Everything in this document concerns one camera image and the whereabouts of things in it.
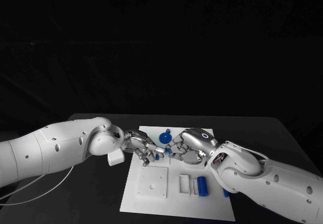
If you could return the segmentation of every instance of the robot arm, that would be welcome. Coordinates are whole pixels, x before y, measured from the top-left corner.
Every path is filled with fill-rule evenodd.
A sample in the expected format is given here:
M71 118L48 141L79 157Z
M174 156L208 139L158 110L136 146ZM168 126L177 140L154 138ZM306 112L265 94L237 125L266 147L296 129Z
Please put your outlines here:
M296 222L323 223L322 177L270 160L230 141L220 144L200 128L185 130L167 148L175 145L182 153L172 154L171 158L192 164L194 158L200 163L207 157L205 169L231 193L243 192L263 207Z
M136 151L149 165L152 151L164 153L165 149L155 145L145 132L123 132L106 118L48 125L21 138L0 142L0 187L71 168L92 155L107 154L113 166L125 162L125 151Z

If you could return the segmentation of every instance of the hole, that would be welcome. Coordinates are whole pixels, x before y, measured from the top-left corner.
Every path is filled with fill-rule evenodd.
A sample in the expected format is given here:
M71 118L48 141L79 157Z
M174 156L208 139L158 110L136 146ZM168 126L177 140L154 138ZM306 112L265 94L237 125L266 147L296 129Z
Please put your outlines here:
M308 187L306 192L308 192L309 195L312 195L312 193L314 193L314 188L312 188L311 186Z
M57 152L61 150L61 145L60 144L57 144L56 150L57 150Z
M279 175L275 176L275 181L276 181L276 182L280 181L280 176L279 176Z

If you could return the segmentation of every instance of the blue object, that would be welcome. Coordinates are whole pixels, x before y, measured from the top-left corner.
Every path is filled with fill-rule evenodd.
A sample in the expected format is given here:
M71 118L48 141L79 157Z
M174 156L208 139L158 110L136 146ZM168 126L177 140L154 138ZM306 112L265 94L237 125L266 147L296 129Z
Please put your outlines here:
M174 153L174 152L172 152L172 149L171 149L171 148L167 148L167 149L165 149L165 154L167 154L167 155L171 155L172 153Z
M200 196L207 197L210 193L208 193L207 179L204 176L198 177L198 189L200 189Z
M161 142L164 144L168 144L171 143L171 141L172 141L172 135L171 135L171 129L168 129L167 132L161 134Z
M230 192L226 190L226 188L224 188L224 196L230 197Z

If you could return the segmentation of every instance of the table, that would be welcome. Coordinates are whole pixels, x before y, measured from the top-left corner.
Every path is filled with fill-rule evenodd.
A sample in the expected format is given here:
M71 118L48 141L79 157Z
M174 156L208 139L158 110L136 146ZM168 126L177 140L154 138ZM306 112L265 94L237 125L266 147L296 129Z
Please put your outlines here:
M286 127L275 118L74 114L70 120L96 117L109 118L123 130L139 126L213 128L220 142L230 140L266 154L273 160L322 176ZM130 163L132 154L126 154L126 162L113 167L109 165L107 156L92 156L74 167L71 176L48 195L27 204L5 206L0 223L233 223L120 212ZM47 175L12 196L8 203L22 202L45 193L64 179L68 171ZM22 185L35 179L28 178ZM296 223L259 206L243 193L231 194L231 201L237 223Z

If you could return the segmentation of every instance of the white cable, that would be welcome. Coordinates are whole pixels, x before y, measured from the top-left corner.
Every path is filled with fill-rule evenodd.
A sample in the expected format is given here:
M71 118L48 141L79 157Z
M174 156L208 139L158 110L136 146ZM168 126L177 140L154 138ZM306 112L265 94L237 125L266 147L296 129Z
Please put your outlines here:
M18 193L21 190L24 190L28 186L31 186L45 175L43 175L34 182L31 182L27 186L24 186L22 188L19 188L17 191L14 191L11 194L5 195L4 197L0 197L0 200L6 197L9 197L11 195L14 195L15 193Z
M0 205L17 205L17 204L24 204L24 203L27 203L27 202L31 202L31 201L34 201L34 200L37 200L38 198L41 198L43 196L45 196L61 184L63 184L63 182L66 181L66 179L67 179L67 177L70 176L70 173L67 174L67 176L64 177L64 179L63 179L63 181L60 182L60 184L45 193L45 194L43 194L41 196L38 196L37 198L34 198L34 199L31 199L31 200L28 200L28 201L25 201L25 202L21 202L21 203L14 203L14 204L0 204Z

